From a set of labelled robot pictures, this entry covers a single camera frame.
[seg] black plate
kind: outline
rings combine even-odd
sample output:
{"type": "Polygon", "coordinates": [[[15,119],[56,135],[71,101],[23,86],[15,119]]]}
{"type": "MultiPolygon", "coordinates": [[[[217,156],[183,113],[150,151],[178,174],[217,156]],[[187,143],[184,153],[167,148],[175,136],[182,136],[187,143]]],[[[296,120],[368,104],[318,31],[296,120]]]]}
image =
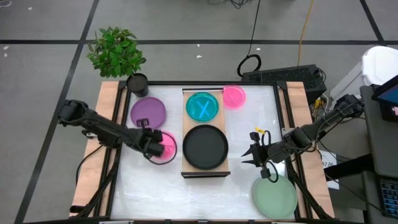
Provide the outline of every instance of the black plate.
{"type": "Polygon", "coordinates": [[[225,161],[228,141],[220,129],[203,124],[187,133],[182,143],[182,152],[191,166],[212,170],[225,161]]]}

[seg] black pot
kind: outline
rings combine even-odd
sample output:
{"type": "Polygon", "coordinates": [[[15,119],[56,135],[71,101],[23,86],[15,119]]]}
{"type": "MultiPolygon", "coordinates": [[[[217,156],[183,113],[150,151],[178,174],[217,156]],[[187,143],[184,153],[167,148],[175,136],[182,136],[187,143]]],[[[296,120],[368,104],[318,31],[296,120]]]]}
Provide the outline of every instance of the black pot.
{"type": "Polygon", "coordinates": [[[137,97],[148,95],[148,78],[141,73],[135,73],[127,79],[127,89],[137,97]]]}

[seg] white bin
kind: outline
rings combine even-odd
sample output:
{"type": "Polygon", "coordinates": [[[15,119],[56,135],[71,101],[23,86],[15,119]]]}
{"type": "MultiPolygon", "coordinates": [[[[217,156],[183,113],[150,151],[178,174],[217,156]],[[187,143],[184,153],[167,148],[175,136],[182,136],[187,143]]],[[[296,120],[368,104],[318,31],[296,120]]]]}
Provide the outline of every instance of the white bin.
{"type": "Polygon", "coordinates": [[[398,50],[390,47],[372,47],[359,62],[330,92],[333,99],[332,108],[336,100],[345,94],[360,98],[359,88],[363,85],[382,85],[398,75],[398,50]]]}

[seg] light green plate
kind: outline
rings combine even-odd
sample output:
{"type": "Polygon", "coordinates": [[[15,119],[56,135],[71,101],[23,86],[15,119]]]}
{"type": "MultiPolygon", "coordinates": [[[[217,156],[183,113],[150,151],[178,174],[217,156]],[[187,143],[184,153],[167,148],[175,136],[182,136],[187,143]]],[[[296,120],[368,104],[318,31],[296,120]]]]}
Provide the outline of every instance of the light green plate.
{"type": "Polygon", "coordinates": [[[254,201],[257,208],[272,219],[283,219],[291,215],[297,206],[297,193],[293,185],[283,176],[276,183],[258,179],[254,184],[254,201]]]}

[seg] purple plate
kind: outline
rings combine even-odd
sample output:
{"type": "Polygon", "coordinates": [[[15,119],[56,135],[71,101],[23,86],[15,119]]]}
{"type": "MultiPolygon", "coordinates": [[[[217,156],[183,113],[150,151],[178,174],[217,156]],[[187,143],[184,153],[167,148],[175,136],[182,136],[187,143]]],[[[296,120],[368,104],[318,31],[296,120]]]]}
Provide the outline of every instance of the purple plate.
{"type": "Polygon", "coordinates": [[[158,98],[145,97],[132,106],[130,117],[137,127],[141,127],[137,121],[147,119],[146,128],[158,128],[166,119],[166,107],[158,98]]]}

